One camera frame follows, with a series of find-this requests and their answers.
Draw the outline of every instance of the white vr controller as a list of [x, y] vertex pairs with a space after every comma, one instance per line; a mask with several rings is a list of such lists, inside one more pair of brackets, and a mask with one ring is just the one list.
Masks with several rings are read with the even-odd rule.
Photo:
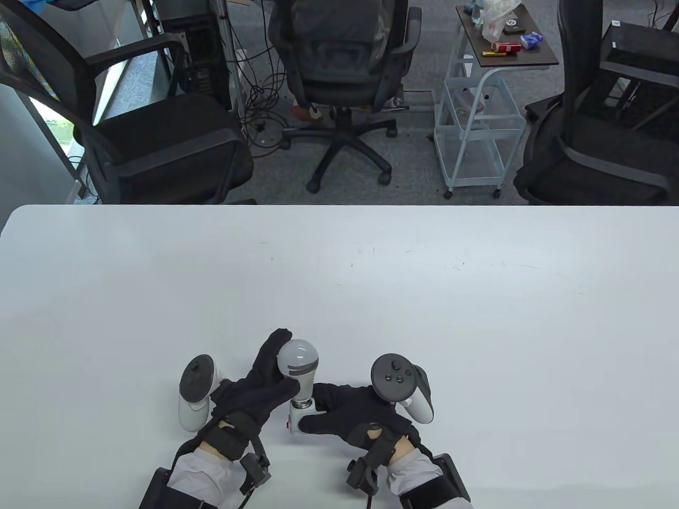
[[224, 380], [208, 354], [195, 357], [179, 382], [179, 424], [191, 433], [205, 426], [210, 415], [210, 394]]

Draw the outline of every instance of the plastic bag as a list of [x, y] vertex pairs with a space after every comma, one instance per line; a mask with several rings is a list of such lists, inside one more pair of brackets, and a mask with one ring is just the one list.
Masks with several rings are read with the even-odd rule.
[[504, 22], [511, 12], [521, 5], [521, 0], [485, 0], [481, 15], [483, 20], [483, 38], [494, 43], [500, 40]]
[[32, 10], [38, 16], [40, 16], [40, 14], [42, 14], [42, 11], [45, 9], [45, 5], [48, 3], [52, 3], [54, 0], [21, 0], [21, 1], [30, 10]]

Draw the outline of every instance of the computer tower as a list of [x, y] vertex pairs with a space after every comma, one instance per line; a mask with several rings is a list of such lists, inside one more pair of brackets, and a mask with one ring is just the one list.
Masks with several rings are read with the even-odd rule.
[[179, 75], [179, 86], [184, 92], [210, 94], [230, 110], [229, 69], [211, 5], [208, 0], [154, 3], [162, 31], [178, 35], [189, 57], [188, 67]]

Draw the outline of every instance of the hand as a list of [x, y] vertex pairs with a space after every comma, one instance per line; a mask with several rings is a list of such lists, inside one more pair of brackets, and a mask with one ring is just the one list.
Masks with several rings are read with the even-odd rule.
[[299, 392], [299, 382], [284, 377], [278, 370], [276, 360], [281, 347], [292, 336], [284, 328], [273, 332], [259, 349], [248, 375], [237, 382], [222, 383], [213, 392], [210, 396], [215, 402], [213, 417], [222, 418], [241, 411], [261, 429], [276, 407]]
[[280, 348], [292, 336], [290, 331], [278, 329], [261, 346], [245, 378], [220, 384], [210, 395], [215, 404], [213, 418], [180, 447], [177, 457], [196, 447], [232, 461], [242, 456], [271, 412], [299, 392], [299, 382], [283, 377], [276, 361]]
[[307, 415], [299, 421], [299, 430], [317, 435], [337, 435], [350, 445], [370, 449], [378, 434], [369, 430], [388, 428], [396, 435], [405, 435], [411, 422], [396, 413], [393, 404], [380, 398], [368, 387], [315, 383], [316, 410], [320, 415]]

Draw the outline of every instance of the black mesh chair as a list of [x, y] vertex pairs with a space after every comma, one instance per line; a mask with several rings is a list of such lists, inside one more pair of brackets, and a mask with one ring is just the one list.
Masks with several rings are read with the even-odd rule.
[[[396, 121], [354, 125], [350, 108], [370, 107], [372, 111], [380, 111], [401, 89], [401, 79], [410, 68], [413, 51], [420, 40], [422, 10], [418, 7], [408, 9], [407, 2], [399, 0], [387, 23], [380, 22], [377, 17], [366, 19], [355, 12], [356, 24], [372, 23], [375, 27], [372, 40], [358, 40], [351, 35], [332, 39], [308, 34], [300, 37], [293, 26], [290, 0], [274, 1], [269, 39], [285, 66], [290, 91], [303, 107], [312, 104], [332, 107], [331, 118], [335, 121], [333, 128], [285, 129], [280, 148], [289, 149], [293, 138], [320, 138], [330, 142], [323, 160], [306, 185], [310, 193], [318, 193], [325, 170], [345, 146], [374, 162], [382, 171], [378, 182], [388, 185], [391, 164], [359, 136], [386, 128], [386, 135], [394, 138], [398, 135]], [[339, 2], [337, 8], [352, 12], [346, 2]]]
[[73, 122], [102, 203], [218, 204], [251, 178], [253, 162], [238, 121], [209, 96], [175, 95], [175, 77], [166, 100], [92, 125], [95, 78], [118, 62], [164, 48], [173, 62], [183, 62], [175, 36], [82, 58], [21, 2], [0, 0], [0, 45], [0, 84]]
[[675, 204], [679, 147], [591, 114], [611, 87], [602, 10], [601, 0], [559, 1], [564, 93], [533, 127], [514, 185], [531, 204]]

